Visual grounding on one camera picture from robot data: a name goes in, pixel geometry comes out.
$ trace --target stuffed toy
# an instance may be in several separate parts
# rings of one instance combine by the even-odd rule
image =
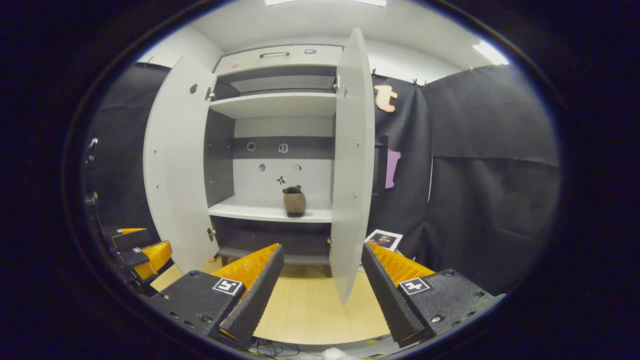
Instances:
[[[288,217],[302,217],[307,209],[307,200],[305,194],[302,193],[302,187],[290,186],[282,189],[284,194],[284,208],[287,210]]]

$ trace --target cabinet door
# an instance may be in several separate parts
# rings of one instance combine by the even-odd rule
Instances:
[[[329,262],[340,301],[346,303],[366,237],[374,163],[373,84],[360,29],[338,62],[333,219]]]
[[[204,133],[216,76],[182,57],[156,95],[145,133],[143,167],[149,210],[173,262],[199,270],[219,250],[207,209]]]

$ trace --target ceiling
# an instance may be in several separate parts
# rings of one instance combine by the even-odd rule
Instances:
[[[237,0],[191,24],[224,52],[274,39],[348,37],[360,28],[366,40],[422,51],[457,66],[491,64],[473,49],[479,39],[449,19],[407,0],[384,8],[346,0],[301,0],[266,6]]]

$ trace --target cabinet shelf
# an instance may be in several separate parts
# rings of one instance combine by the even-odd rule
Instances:
[[[209,214],[217,217],[246,220],[330,223],[332,221],[332,208],[333,204],[330,199],[307,198],[305,216],[292,218],[287,216],[281,197],[255,199],[234,195],[211,206]]]
[[[332,117],[335,94],[283,92],[213,101],[209,108],[233,119],[252,117]]]

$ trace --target printed picture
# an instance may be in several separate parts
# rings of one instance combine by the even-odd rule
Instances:
[[[401,234],[394,234],[388,231],[375,230],[371,235],[367,237],[365,242],[371,241],[376,245],[380,245],[390,251],[395,251],[398,244],[400,243],[400,239],[402,239]]]

